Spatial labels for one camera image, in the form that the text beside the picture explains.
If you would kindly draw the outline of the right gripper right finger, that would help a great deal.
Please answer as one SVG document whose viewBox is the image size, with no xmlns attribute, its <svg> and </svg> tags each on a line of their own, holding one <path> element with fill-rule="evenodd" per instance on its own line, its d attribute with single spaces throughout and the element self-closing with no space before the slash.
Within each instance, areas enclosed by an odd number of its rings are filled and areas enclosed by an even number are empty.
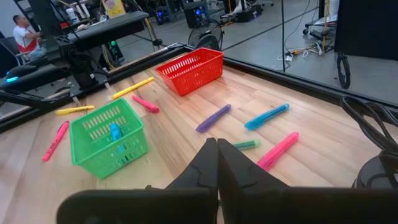
<svg viewBox="0 0 398 224">
<path fill-rule="evenodd" d="M 218 140 L 225 223 L 398 224 L 398 189 L 289 187 Z"/>
</svg>

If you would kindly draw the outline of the thick purple marker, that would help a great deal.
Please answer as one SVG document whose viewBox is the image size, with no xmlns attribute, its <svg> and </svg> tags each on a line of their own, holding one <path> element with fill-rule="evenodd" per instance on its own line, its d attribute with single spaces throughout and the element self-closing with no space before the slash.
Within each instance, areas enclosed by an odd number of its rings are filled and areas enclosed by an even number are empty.
<svg viewBox="0 0 398 224">
<path fill-rule="evenodd" d="M 222 116 L 224 116 L 231 109 L 231 105 L 227 104 L 220 110 L 208 117 L 204 122 L 198 125 L 195 131 L 199 133 L 207 132 Z"/>
</svg>

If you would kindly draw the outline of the thick blue marker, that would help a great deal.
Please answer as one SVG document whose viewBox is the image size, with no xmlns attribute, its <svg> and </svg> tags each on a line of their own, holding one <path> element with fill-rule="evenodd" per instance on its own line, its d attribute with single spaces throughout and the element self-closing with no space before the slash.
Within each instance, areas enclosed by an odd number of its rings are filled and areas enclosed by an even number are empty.
<svg viewBox="0 0 398 224">
<path fill-rule="evenodd" d="M 280 115 L 281 113 L 287 111 L 289 109 L 289 104 L 285 103 L 283 105 L 280 105 L 276 108 L 273 108 L 272 110 L 269 110 L 263 114 L 260 114 L 259 116 L 253 118 L 252 120 L 248 121 L 244 127 L 249 129 L 249 130 L 255 130 L 257 128 L 260 128 L 263 124 L 265 124 L 268 120 Z"/>
</svg>

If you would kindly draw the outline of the yellow marker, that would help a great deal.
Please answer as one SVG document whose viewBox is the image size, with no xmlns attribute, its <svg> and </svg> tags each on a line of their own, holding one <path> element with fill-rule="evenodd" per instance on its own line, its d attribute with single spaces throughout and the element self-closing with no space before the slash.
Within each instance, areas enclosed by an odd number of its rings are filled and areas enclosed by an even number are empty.
<svg viewBox="0 0 398 224">
<path fill-rule="evenodd" d="M 79 112 L 79 111 L 86 111 L 86 110 L 93 110 L 93 109 L 95 109 L 95 107 L 93 105 L 81 106 L 81 107 L 74 107 L 74 108 L 56 110 L 55 114 L 56 115 L 66 115 L 66 114 L 70 114 L 70 113 L 76 113 L 76 112 Z"/>
<path fill-rule="evenodd" d="M 143 85 L 146 85 L 147 83 L 149 83 L 151 81 L 154 81 L 154 77 L 150 77 L 150 78 L 148 78 L 146 80 L 143 80 L 143 81 L 141 81 L 139 83 L 136 83 L 133 86 L 130 86 L 130 87 L 124 89 L 124 90 L 121 90 L 121 91 L 115 93 L 114 95 L 111 96 L 111 99 L 115 100 L 115 99 L 117 99 L 117 98 L 119 98 L 119 97 L 121 97 L 121 96 L 123 96 L 123 95 L 125 95 L 125 94 L 127 94 L 127 93 L 129 93 L 129 92 L 131 92 L 131 91 L 143 86 Z"/>
</svg>

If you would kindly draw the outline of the thick pink marker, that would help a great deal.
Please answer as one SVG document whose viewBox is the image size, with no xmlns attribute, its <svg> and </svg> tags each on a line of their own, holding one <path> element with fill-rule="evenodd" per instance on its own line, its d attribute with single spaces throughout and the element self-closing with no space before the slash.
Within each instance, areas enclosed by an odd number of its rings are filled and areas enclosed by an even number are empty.
<svg viewBox="0 0 398 224">
<path fill-rule="evenodd" d="M 269 171 L 274 164 L 277 162 L 279 157 L 299 138 L 298 132 L 292 132 L 280 143 L 274 146 L 269 152 L 267 152 L 263 157 L 261 157 L 256 165 L 265 171 Z"/>
</svg>

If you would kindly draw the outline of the green marker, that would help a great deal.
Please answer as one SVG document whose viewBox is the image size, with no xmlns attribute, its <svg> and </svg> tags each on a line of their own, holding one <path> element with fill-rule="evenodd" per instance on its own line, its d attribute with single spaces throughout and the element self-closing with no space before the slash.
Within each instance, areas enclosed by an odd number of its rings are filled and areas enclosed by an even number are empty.
<svg viewBox="0 0 398 224">
<path fill-rule="evenodd" d="M 258 147 L 260 145 L 261 145 L 261 141 L 258 139 L 252 139 L 252 140 L 248 140 L 248 141 L 241 141 L 241 142 L 233 143 L 233 146 L 240 151 Z"/>
</svg>

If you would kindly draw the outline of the black desk lamp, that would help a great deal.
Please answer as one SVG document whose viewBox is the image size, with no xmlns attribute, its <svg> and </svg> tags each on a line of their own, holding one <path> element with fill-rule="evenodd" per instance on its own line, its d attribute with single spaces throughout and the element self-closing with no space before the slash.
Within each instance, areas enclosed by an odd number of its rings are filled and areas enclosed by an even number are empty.
<svg viewBox="0 0 398 224">
<path fill-rule="evenodd" d="M 367 161 L 360 169 L 352 188 L 398 189 L 398 154 L 380 152 Z"/>
</svg>

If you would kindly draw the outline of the black floor fan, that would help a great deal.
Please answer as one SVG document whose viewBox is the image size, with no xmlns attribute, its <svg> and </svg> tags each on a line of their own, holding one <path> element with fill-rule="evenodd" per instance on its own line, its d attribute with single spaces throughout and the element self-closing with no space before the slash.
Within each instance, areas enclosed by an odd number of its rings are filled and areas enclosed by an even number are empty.
<svg viewBox="0 0 398 224">
<path fill-rule="evenodd" d="M 223 43 L 224 31 L 218 21 L 207 19 L 197 24 L 188 37 L 188 45 L 220 51 Z"/>
</svg>

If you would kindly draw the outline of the black rolling stand base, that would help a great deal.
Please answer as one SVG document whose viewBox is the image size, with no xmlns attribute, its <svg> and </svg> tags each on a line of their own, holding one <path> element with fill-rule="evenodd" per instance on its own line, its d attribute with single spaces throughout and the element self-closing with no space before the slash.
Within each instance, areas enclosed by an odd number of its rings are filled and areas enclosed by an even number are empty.
<svg viewBox="0 0 398 224">
<path fill-rule="evenodd" d="M 318 40 L 327 39 L 326 36 L 330 29 L 336 29 L 337 17 L 326 16 L 318 20 L 312 21 L 305 24 L 305 28 L 302 31 L 303 35 L 310 35 Z"/>
</svg>

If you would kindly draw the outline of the computer tower with blue light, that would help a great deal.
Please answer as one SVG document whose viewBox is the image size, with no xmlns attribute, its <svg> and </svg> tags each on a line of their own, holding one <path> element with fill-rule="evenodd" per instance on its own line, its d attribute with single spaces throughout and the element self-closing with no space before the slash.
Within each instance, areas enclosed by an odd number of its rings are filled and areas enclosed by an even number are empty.
<svg viewBox="0 0 398 224">
<path fill-rule="evenodd" d="M 170 8 L 168 6 L 160 6 L 155 9 L 155 17 L 158 25 L 162 25 L 170 21 Z"/>
<path fill-rule="evenodd" d="M 206 1 L 183 2 L 183 11 L 190 29 L 210 18 Z"/>
</svg>

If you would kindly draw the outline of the black keyboard tray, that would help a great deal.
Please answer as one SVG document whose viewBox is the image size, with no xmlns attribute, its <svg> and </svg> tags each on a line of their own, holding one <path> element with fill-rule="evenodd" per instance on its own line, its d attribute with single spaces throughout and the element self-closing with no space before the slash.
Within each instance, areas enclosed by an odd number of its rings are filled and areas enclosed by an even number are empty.
<svg viewBox="0 0 398 224">
<path fill-rule="evenodd" d="M 0 81 L 0 90 L 26 92 L 69 76 L 68 71 L 49 63 L 41 67 L 38 66 L 38 70 L 31 75 L 31 81 L 16 84 L 1 84 Z"/>
</svg>

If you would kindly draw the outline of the black equipment case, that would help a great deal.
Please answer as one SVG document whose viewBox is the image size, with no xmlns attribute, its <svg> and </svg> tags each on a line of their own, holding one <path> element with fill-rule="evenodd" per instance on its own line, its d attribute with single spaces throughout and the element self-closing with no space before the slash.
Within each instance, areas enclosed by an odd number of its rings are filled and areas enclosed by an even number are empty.
<svg viewBox="0 0 398 224">
<path fill-rule="evenodd" d="M 236 22 L 250 22 L 262 15 L 261 5 L 252 6 L 250 9 L 245 9 L 236 14 Z"/>
</svg>

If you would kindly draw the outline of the black curtain panel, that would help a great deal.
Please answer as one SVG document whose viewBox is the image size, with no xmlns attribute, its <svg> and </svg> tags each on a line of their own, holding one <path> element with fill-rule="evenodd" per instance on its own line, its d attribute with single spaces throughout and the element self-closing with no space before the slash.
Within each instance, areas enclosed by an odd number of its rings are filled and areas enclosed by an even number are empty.
<svg viewBox="0 0 398 224">
<path fill-rule="evenodd" d="M 335 51 L 398 61 L 398 0 L 340 0 Z"/>
</svg>

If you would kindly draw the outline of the yellow sign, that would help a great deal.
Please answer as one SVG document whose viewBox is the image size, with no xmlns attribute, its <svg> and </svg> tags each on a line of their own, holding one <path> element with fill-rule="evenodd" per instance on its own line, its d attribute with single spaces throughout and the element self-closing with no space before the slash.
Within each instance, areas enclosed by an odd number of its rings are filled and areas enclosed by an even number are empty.
<svg viewBox="0 0 398 224">
<path fill-rule="evenodd" d="M 126 14 L 122 0 L 101 0 L 110 19 Z"/>
</svg>

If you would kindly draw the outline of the white bottle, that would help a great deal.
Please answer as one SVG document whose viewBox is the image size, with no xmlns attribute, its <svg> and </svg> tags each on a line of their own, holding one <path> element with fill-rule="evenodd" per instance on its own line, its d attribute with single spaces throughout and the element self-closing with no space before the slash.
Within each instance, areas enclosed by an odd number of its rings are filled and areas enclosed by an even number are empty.
<svg viewBox="0 0 398 224">
<path fill-rule="evenodd" d="M 69 7 L 65 11 L 66 11 L 68 17 L 70 18 L 70 21 L 71 21 L 72 24 L 76 24 L 77 22 L 80 21 L 78 16 L 77 16 L 77 14 L 76 14 L 76 12 L 75 12 L 75 10 L 73 8 Z"/>
</svg>

